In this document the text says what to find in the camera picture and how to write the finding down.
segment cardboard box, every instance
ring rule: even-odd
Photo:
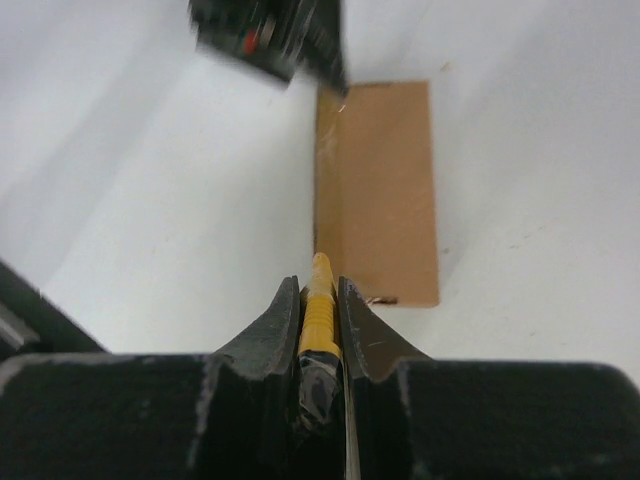
[[[315,251],[372,303],[439,303],[428,84],[318,98]]]

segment black object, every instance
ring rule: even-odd
[[[328,456],[325,438],[303,454],[292,444],[303,306],[291,277],[213,354],[3,362],[0,479],[640,478],[640,396],[617,370],[435,361],[349,280],[340,279],[337,297],[346,463]],[[78,345],[77,327],[59,314],[34,328],[30,315],[52,307],[29,298],[28,328],[48,335],[53,351]]]
[[[341,0],[190,0],[190,11],[200,45],[285,82],[303,66],[346,96]]]

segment white surface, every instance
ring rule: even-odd
[[[311,263],[314,87],[194,51],[186,0],[3,2],[0,255],[115,351],[213,350]],[[347,1],[356,81],[433,84],[436,357],[640,382],[640,6]]]

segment box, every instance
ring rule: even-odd
[[[360,85],[318,98],[314,249],[371,303],[439,303],[429,90]]]

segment brown box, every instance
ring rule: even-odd
[[[314,248],[372,303],[439,302],[431,157],[427,83],[320,93]]]

